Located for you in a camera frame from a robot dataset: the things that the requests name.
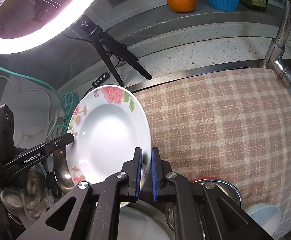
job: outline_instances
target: stainless steel edge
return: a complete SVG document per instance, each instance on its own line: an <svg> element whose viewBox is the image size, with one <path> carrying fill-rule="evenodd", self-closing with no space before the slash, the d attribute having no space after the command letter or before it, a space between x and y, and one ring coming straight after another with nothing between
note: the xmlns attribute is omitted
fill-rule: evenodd
<svg viewBox="0 0 291 240"><path fill-rule="evenodd" d="M291 59L283 60L286 64L291 66ZM130 92L138 92L140 90L144 90L150 87L154 87L157 85L161 85L164 83L199 76L207 73L219 72L224 70L231 69L240 69L240 68L257 68L258 65L262 62L262 59L254 59L254 60L244 60L244 61L235 61L235 62L227 62L222 64L210 65L200 68L189 69L185 71L180 71L177 73L168 74L162 77L153 78L151 80L147 80L129 87L126 87Z"/></svg>
<svg viewBox="0 0 291 240"><path fill-rule="evenodd" d="M198 0L198 6L190 13L176 14L163 5L119 22L107 32L129 47L157 35L204 24L249 22L279 26L282 12L282 8L270 4L265 13L247 9L241 4L235 12L223 12L212 8L207 0Z"/></svg>
<svg viewBox="0 0 291 240"><path fill-rule="evenodd" d="M242 199L242 196L241 196L241 194L240 194L240 192L238 191L238 189L233 185L233 184L231 184L231 183L229 183L229 182L227 182L227 181L225 181L225 180L222 180L222 179L199 179L199 180L197 180L197 181L194 181L194 182L201 182L201 183L205 183L205 182L208 182L208 181L210 181L210 182L220 182L220 183L223 183L223 184L226 184L226 185L228 185L229 187L231 187L236 193L237 193L237 196L238 196L238 198L239 198L239 201L240 201L240 204L239 204L239 206L240 206L240 208L242 208L242 206L243 206L243 199Z"/></svg>
<svg viewBox="0 0 291 240"><path fill-rule="evenodd" d="M53 171L56 181L64 194L72 190L75 184L72 181L66 159L66 148L58 149L53 154Z"/></svg>

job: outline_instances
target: chrome faucet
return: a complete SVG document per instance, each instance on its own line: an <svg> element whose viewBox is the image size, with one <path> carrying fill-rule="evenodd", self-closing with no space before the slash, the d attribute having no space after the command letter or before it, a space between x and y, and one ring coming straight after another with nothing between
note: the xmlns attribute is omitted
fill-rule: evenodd
<svg viewBox="0 0 291 240"><path fill-rule="evenodd" d="M270 47L264 60L260 63L260 68L273 69L287 88L291 85L291 68L285 66L282 56L285 51L285 43L291 31L291 4L289 0L284 2L284 12L277 36L272 39Z"/></svg>

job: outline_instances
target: teal cable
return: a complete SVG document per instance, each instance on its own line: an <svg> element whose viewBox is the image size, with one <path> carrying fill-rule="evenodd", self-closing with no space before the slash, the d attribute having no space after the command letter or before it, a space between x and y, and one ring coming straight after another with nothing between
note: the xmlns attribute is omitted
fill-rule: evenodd
<svg viewBox="0 0 291 240"><path fill-rule="evenodd" d="M8 74L15 75L15 76L17 76L17 77L22 77L22 78L25 78L25 79L28 79L28 80L34 81L34 82L36 82L36 83L42 84L42 85L44 85L46 88L48 88L49 90L53 91L53 92L57 95L57 97L58 97L58 99L59 99L59 101L60 101L61 108L62 108L63 111L65 112L66 124L68 124L68 122L69 122L70 120L68 120L68 118L67 118L67 116L66 116L67 111L66 111L65 107L64 107L63 104L62 104L62 100L61 100L59 94L57 93L57 91L56 91L52 86L50 86L48 83L46 83L46 82L44 82L44 81L41 81L41 80L39 80L39 79L36 79L36 78L33 78L33 77L29 77L29 76L26 76L26 75L22 75L22 74L19 74L19 73L15 73L15 72L13 72L13 71L11 71L11 70L7 70L7 69L5 69L5 68L3 68L3 67L0 67L0 70L3 71L3 72L6 72L6 73L8 73Z"/></svg>
<svg viewBox="0 0 291 240"><path fill-rule="evenodd" d="M54 133L54 131L55 131L57 128L59 128L59 127L66 128L66 129L68 130L68 127L65 126L65 125L57 125L57 126L53 127L52 132L51 132L51 139L53 139L53 133Z"/></svg>

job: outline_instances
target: black tripod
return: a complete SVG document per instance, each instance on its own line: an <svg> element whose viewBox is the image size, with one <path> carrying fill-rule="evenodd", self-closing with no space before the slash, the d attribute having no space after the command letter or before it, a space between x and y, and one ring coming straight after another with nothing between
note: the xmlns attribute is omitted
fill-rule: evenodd
<svg viewBox="0 0 291 240"><path fill-rule="evenodd" d="M36 4L33 10L36 11L33 21L42 22L41 17L49 9L58 9L61 4L54 0L36 0ZM122 46L116 39L104 32L103 29L96 25L88 16L83 14L73 25L79 25L79 27L87 33L92 44L110 72L115 77L120 86L124 86L122 79L120 78L116 68L113 66L110 58L107 55L107 51L103 48L103 45L110 49L110 51L119 58L122 58L125 62L131 65L136 71L143 75L147 79L151 79L152 76L138 63L138 58Z"/></svg>
<svg viewBox="0 0 291 240"><path fill-rule="evenodd" d="M113 66L110 58L107 55L106 50L103 45L106 46L115 55L122 58L125 62L131 65L136 71L143 75L147 79L151 79L152 76L138 63L138 58L128 51L124 46L122 46L116 39L110 36L108 33L104 32L103 29L96 25L89 17L83 14L80 19L74 23L79 24L80 28L84 30L89 36L90 40L93 42L93 46L107 65L110 72L115 77L116 81L120 86L124 86L122 79L120 78L117 70Z"/></svg>

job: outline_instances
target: plaid cloth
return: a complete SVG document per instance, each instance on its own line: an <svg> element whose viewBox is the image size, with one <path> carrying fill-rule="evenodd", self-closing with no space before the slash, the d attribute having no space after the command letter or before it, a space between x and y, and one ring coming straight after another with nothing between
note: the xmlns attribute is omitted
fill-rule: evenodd
<svg viewBox="0 0 291 240"><path fill-rule="evenodd" d="M234 184L244 208L277 205L291 230L291 86L274 71L210 73L135 93L152 144L188 179L215 176Z"/></svg>

